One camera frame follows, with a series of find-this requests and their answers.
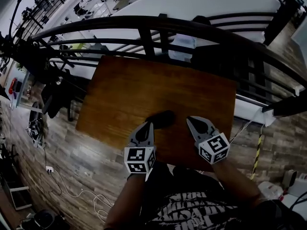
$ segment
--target black and white cube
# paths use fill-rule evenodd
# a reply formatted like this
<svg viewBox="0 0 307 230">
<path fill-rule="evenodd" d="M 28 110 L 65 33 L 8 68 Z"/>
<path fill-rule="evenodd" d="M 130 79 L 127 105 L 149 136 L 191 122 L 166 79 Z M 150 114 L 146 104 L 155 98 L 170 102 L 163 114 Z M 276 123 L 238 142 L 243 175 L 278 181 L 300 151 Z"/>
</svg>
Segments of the black and white cube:
<svg viewBox="0 0 307 230">
<path fill-rule="evenodd" d="M 155 162 L 155 147 L 126 147 L 125 164 L 130 173 L 149 173 Z"/>
<path fill-rule="evenodd" d="M 199 155 L 208 163 L 214 164 L 227 157 L 230 144 L 221 133 L 199 144 Z"/>
</svg>

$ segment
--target wooden tabletop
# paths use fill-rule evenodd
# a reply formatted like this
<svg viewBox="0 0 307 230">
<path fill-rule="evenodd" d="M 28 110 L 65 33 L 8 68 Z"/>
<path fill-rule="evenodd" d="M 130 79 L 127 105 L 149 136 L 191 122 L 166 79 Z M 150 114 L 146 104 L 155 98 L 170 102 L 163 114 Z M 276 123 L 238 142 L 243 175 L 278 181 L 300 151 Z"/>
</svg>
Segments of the wooden tabletop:
<svg viewBox="0 0 307 230">
<path fill-rule="evenodd" d="M 123 149 L 130 133 L 147 117 L 172 110 L 175 123 L 154 132 L 157 159 L 210 171 L 195 151 L 186 117 L 208 118 L 229 138 L 235 98 L 235 82 L 215 75 L 141 59 L 102 57 L 76 129 Z"/>
</svg>

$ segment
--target white cable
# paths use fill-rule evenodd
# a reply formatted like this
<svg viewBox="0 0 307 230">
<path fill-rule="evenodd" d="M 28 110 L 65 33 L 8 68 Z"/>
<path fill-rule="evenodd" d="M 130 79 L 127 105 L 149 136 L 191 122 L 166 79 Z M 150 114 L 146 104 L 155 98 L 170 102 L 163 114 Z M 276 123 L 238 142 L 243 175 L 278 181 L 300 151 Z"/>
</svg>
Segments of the white cable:
<svg viewBox="0 0 307 230">
<path fill-rule="evenodd" d="M 106 223 L 106 222 L 105 222 L 104 220 L 102 220 L 100 217 L 102 216 L 102 217 L 105 217 L 105 218 L 106 218 L 107 216 L 103 216 L 103 215 L 101 215 L 99 212 L 102 211 L 102 212 L 104 212 L 106 215 L 108 215 L 108 213 L 107 213 L 105 210 L 103 210 L 103 209 L 100 209 L 100 210 L 97 211 L 97 210 L 96 210 L 96 202 L 95 202 L 95 200 L 96 200 L 96 199 L 99 199 L 99 200 L 100 200 L 102 203 L 104 203 L 106 206 L 112 208 L 112 204 L 110 203 L 110 201 L 109 201 L 105 196 L 103 196 L 102 194 L 96 195 L 95 193 L 93 193 L 93 192 L 91 192 L 91 191 L 88 191 L 88 190 L 82 190 L 78 195 L 71 195 L 71 194 L 68 192 L 67 187 L 66 187 L 66 185 L 65 185 L 65 183 L 64 183 L 64 180 L 63 180 L 62 176 L 60 175 L 60 173 L 59 173 L 57 170 L 54 170 L 54 171 L 55 171 L 56 173 L 58 173 L 58 175 L 59 175 L 59 177 L 61 178 L 62 183 L 63 183 L 63 185 L 64 185 L 64 187 L 65 187 L 65 190 L 66 190 L 66 192 L 68 193 L 69 196 L 71 196 L 71 197 L 80 197 L 80 195 L 81 195 L 82 193 L 85 193 L 85 192 L 88 192 L 88 193 L 93 194 L 93 195 L 95 196 L 95 198 L 93 199 L 94 211 L 97 213 L 98 218 L 99 218 L 103 223 Z M 106 202 L 104 202 L 102 199 L 100 199 L 99 196 L 102 196 L 102 197 L 108 202 L 108 204 L 107 204 Z"/>
<path fill-rule="evenodd" d="M 262 108 L 259 108 L 259 109 L 255 112 L 253 118 L 252 118 L 247 124 L 245 124 L 244 127 L 243 127 L 234 137 L 232 137 L 232 138 L 229 140 L 229 141 L 230 141 L 230 144 L 237 138 L 237 136 L 238 136 L 244 129 L 247 128 L 247 126 L 249 126 L 250 123 L 252 123 L 252 122 L 255 121 L 256 116 L 257 116 L 258 112 L 259 112 L 261 109 L 262 109 Z"/>
</svg>

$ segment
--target metal railing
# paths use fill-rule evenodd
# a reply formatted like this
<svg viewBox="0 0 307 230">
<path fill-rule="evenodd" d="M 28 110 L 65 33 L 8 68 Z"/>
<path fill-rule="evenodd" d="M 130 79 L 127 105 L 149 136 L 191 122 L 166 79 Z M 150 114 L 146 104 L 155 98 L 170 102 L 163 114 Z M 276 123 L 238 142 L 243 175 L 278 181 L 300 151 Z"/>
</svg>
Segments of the metal railing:
<svg viewBox="0 0 307 230">
<path fill-rule="evenodd" d="M 44 29 L 44 23 L 54 14 L 54 12 L 64 4 L 66 0 L 41 0 L 27 15 L 26 19 L 19 26 L 15 37 L 27 39 Z"/>
<path fill-rule="evenodd" d="M 96 29 L 115 29 L 115 28 L 129 28 L 137 29 L 140 34 L 139 39 L 116 39 L 116 38 L 89 38 L 89 39 L 74 39 L 64 40 L 58 42 L 46 42 L 44 38 L 53 35 L 83 31 L 83 30 L 96 30 Z M 157 42 L 153 40 L 152 34 L 160 34 Z M 200 39 L 205 39 L 218 43 L 218 45 L 209 45 L 204 47 L 197 47 L 195 49 L 169 44 L 169 35 L 184 34 L 193 36 Z M 236 35 L 230 31 L 222 30 L 214 26 L 208 26 L 201 23 L 189 22 L 171 18 L 150 17 L 150 16 L 116 16 L 109 18 L 91 19 L 88 21 L 80 21 L 70 23 L 67 25 L 59 26 L 42 33 L 38 33 L 32 37 L 33 41 L 43 42 L 43 45 L 51 47 L 54 45 L 63 44 L 76 44 L 76 43 L 101 43 L 101 44 L 121 44 L 121 45 L 135 45 L 142 46 L 144 54 L 119 51 L 120 47 L 115 50 L 107 49 L 53 49 L 55 55 L 61 56 L 65 59 L 57 60 L 60 58 L 55 56 L 51 62 L 71 64 L 71 65 L 84 65 L 94 67 L 93 62 L 98 62 L 99 57 L 84 57 L 79 54 L 98 54 L 121 56 L 130 58 L 141 58 L 151 61 L 164 62 L 173 65 L 190 67 L 201 71 L 213 73 L 237 82 L 237 93 L 257 100 L 262 103 L 261 106 L 265 110 L 271 110 L 272 106 L 277 103 L 283 102 L 288 98 L 295 96 L 294 89 L 279 79 L 270 75 L 259 66 L 259 64 L 249 65 L 247 62 L 240 63 L 243 59 L 257 59 L 263 65 L 266 63 L 270 68 L 277 69 L 286 74 L 293 81 L 307 87 L 307 81 L 292 70 L 283 58 L 274 52 L 268 50 L 265 46 L 250 41 L 244 37 Z M 156 54 L 154 49 L 163 49 L 163 53 Z M 191 63 L 170 59 L 168 57 L 168 50 L 183 52 L 193 55 Z M 227 64 L 219 62 L 221 58 L 227 59 Z M 219 65 L 220 69 L 216 70 L 213 67 L 206 67 L 208 64 Z M 277 85 L 283 90 L 283 93 L 274 90 L 272 84 Z"/>
</svg>

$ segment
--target yellow and black striped pole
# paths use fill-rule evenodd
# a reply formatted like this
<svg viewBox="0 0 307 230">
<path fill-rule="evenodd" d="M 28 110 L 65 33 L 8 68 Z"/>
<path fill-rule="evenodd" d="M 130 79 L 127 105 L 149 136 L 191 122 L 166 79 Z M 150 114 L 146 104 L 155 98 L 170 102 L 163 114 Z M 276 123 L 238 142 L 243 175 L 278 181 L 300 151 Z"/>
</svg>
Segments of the yellow and black striped pole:
<svg viewBox="0 0 307 230">
<path fill-rule="evenodd" d="M 257 153 L 256 153 L 255 162 L 254 162 L 253 172 L 252 172 L 251 177 L 250 177 L 251 180 L 254 180 L 256 168 L 257 168 L 257 165 L 258 165 L 258 159 L 259 159 L 259 154 L 260 154 L 260 146 L 261 146 L 262 127 L 260 129 L 258 146 L 257 146 Z"/>
</svg>

